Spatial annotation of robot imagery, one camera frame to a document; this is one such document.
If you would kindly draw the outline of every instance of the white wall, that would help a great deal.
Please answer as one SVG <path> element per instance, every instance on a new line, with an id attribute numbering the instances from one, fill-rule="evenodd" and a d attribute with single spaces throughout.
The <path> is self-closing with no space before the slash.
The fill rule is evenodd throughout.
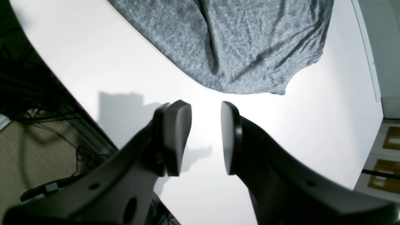
<path id="1" fill-rule="evenodd" d="M 359 0 L 371 43 L 382 97 L 400 97 L 400 36 L 398 0 Z"/>

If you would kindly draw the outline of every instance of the beige carpet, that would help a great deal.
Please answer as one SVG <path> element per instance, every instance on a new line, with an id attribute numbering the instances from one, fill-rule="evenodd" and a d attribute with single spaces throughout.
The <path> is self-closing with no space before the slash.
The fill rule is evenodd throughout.
<path id="1" fill-rule="evenodd" d="M 77 134 L 66 122 L 45 125 L 78 144 Z M 9 207 L 20 204 L 24 191 L 71 176 L 76 169 L 75 151 L 65 140 L 41 128 L 12 122 L 0 131 L 0 221 Z"/>

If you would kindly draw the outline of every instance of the white surface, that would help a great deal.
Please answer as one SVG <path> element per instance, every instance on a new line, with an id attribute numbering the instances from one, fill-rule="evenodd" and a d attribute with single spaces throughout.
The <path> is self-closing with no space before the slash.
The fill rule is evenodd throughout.
<path id="1" fill-rule="evenodd" d="M 182 99 L 192 105 L 181 176 L 159 179 L 155 187 L 183 225 L 256 224 L 247 188 L 225 172 L 223 100 L 310 168 L 347 188 L 355 186 L 382 109 L 351 1 L 335 1 L 321 60 L 297 73 L 284 96 L 204 88 L 107 1 L 11 3 L 39 55 L 118 147 L 151 119 L 156 102 Z"/>

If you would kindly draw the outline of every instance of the wrinkled cloth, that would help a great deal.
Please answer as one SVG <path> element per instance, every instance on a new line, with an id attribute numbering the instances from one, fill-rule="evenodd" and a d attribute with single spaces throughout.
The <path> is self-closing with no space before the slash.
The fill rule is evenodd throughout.
<path id="1" fill-rule="evenodd" d="M 235 94 L 285 94 L 290 79 L 320 59 L 334 2 L 108 1 L 192 79 Z"/>

